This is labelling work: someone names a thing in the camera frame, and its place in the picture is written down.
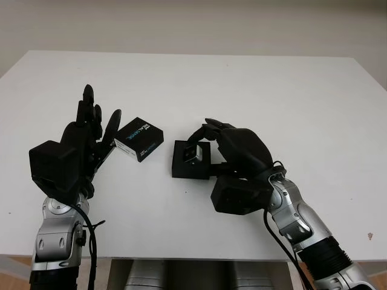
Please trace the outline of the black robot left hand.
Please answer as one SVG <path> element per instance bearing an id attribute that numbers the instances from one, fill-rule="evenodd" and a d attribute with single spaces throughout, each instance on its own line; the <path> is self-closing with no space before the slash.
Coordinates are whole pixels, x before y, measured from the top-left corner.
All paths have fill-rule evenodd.
<path id="1" fill-rule="evenodd" d="M 102 129 L 102 109 L 94 102 L 94 91 L 87 84 L 83 99 L 78 102 L 76 120 L 65 128 L 60 142 L 75 148 L 79 153 L 78 191 L 87 199 L 94 196 L 92 181 L 99 167 L 115 147 L 122 111 L 115 110 L 106 129 Z"/>

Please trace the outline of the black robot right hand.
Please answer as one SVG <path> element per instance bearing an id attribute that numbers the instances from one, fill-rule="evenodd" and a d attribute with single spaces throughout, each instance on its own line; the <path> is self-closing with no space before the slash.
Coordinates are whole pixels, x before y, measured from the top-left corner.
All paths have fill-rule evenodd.
<path id="1" fill-rule="evenodd" d="M 216 141 L 225 159 L 223 163 L 210 165 L 211 176 L 229 175 L 249 179 L 273 167 L 269 149 L 250 129 L 206 118 L 205 123 L 187 141 L 194 145 L 202 139 Z"/>

